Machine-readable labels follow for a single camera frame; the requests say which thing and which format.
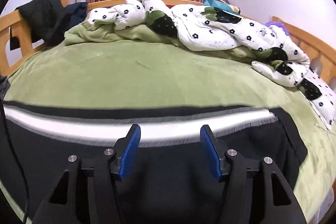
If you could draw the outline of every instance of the pillow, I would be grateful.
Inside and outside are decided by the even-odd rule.
[[[270,21],[270,22],[265,23],[266,27],[269,27],[271,25],[275,25],[275,26],[281,28],[285,32],[286,35],[290,35],[289,31],[286,29],[285,25],[282,22]]]
[[[223,2],[217,1],[217,0],[203,0],[204,6],[211,6],[221,9],[222,11],[229,12],[234,15],[240,15],[240,10],[238,7],[225,4]]]

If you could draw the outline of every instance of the black fabric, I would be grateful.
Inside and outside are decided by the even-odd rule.
[[[60,0],[32,0],[17,8],[31,28],[31,42],[43,39],[47,47],[53,47],[64,40],[64,32],[70,21],[70,14]],[[10,49],[19,48],[15,41]]]
[[[298,85],[298,88],[306,96],[308,100],[315,100],[322,96],[320,89],[306,78]]]
[[[0,75],[0,100],[3,101],[10,86],[7,77]]]
[[[217,22],[237,24],[241,21],[240,17],[229,14],[217,7],[214,7],[214,10],[217,13],[216,15]]]
[[[246,107],[243,105],[236,105],[209,107],[182,106],[149,109],[75,109],[26,105],[24,103],[16,101],[5,101],[4,105],[15,106],[21,109],[44,115],[82,119],[131,119],[166,116],[188,116],[200,113],[216,112],[226,109]]]
[[[297,128],[282,109],[271,110],[279,121],[247,128],[223,137],[229,148],[247,158],[270,156],[294,188],[299,166],[307,155]],[[67,158],[101,155],[104,147],[50,139],[8,121],[18,157],[26,172],[30,217],[42,198],[67,167]],[[21,208],[24,185],[0,126],[0,178]],[[140,148],[132,174],[117,183],[121,206],[128,223],[210,223],[223,185],[211,176],[199,143]]]
[[[87,2],[76,2],[65,7],[68,14],[71,15],[66,31],[83,22],[86,18]]]
[[[2,191],[0,191],[0,217],[0,223],[22,224],[22,221],[9,205]]]
[[[20,41],[18,37],[13,37],[12,28],[9,28],[9,49],[14,50],[20,47]]]
[[[177,38],[177,29],[175,27],[175,24],[173,20],[166,14],[154,20],[154,23],[152,25],[149,25],[148,27],[158,34]]]

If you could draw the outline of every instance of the black jacket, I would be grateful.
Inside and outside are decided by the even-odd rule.
[[[64,40],[71,14],[60,0],[32,0],[17,9],[31,28],[32,43],[43,39],[47,47],[53,47]],[[10,49],[19,47],[18,40],[12,39]]]

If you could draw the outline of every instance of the black cable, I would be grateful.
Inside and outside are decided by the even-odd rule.
[[[24,184],[25,184],[27,199],[26,199],[26,206],[25,206],[25,214],[23,216],[22,222],[23,222],[23,224],[26,224],[26,221],[27,221],[27,218],[28,218],[28,210],[29,210],[29,188],[28,188],[28,182],[27,182],[26,175],[25,175],[25,172],[23,170],[23,167],[22,167],[22,165],[21,165],[21,163],[19,161],[18,156],[15,153],[15,150],[14,150],[12,139],[11,139],[11,136],[9,134],[9,130],[8,130],[8,126],[7,126],[5,110],[3,108],[3,103],[2,103],[1,99],[0,99],[0,116],[2,118],[3,127],[4,127],[4,131],[5,131],[5,135],[7,137],[7,142],[9,144],[10,151],[12,152],[12,155],[14,157],[16,165],[17,165],[17,167],[20,170],[21,176],[22,176]]]

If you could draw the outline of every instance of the comforter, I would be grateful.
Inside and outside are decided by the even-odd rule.
[[[310,60],[287,32],[276,25],[265,25],[222,11],[216,7],[176,5],[169,9],[161,0],[126,0],[126,4],[93,9],[88,30],[110,30],[109,41],[116,31],[146,23],[170,43],[191,51],[207,52],[217,57],[247,62],[273,82],[297,87],[310,101],[325,126],[330,130],[336,118],[336,95],[317,74],[310,71]],[[78,30],[66,37],[66,45],[76,43]]]

